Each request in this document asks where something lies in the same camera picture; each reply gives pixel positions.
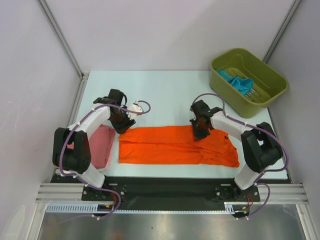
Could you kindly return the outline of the orange t shirt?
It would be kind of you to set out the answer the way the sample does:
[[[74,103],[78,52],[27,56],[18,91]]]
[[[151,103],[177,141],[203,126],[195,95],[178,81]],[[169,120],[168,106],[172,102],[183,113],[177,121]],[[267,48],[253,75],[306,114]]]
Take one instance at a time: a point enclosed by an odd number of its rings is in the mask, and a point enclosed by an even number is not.
[[[137,127],[118,139],[121,164],[240,166],[229,135],[217,129],[199,141],[194,139],[190,125]]]

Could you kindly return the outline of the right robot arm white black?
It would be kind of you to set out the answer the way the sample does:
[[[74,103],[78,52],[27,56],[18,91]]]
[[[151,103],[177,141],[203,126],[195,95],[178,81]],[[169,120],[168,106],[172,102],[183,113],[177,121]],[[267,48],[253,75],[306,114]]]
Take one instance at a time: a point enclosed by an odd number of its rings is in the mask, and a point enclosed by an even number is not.
[[[190,111],[193,113],[190,122],[196,141],[209,137],[213,130],[220,130],[241,142],[245,165],[234,178],[235,185],[230,188],[230,194],[235,200],[242,201],[265,170],[284,155],[271,125],[267,122],[248,125],[231,118],[220,107],[210,108],[203,100],[193,102]]]

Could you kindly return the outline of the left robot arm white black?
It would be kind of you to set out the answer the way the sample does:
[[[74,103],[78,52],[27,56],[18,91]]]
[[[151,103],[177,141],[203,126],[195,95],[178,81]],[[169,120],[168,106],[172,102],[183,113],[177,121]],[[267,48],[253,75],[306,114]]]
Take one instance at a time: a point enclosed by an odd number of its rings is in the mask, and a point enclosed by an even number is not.
[[[127,97],[122,91],[111,89],[108,96],[95,99],[91,110],[78,122],[54,132],[53,165],[62,176],[80,178],[93,186],[93,194],[100,200],[110,196],[111,188],[104,184],[105,175],[92,164],[89,139],[105,121],[110,121],[118,134],[124,134],[136,123],[134,118],[143,111],[141,106],[137,101],[126,106],[123,100]]]

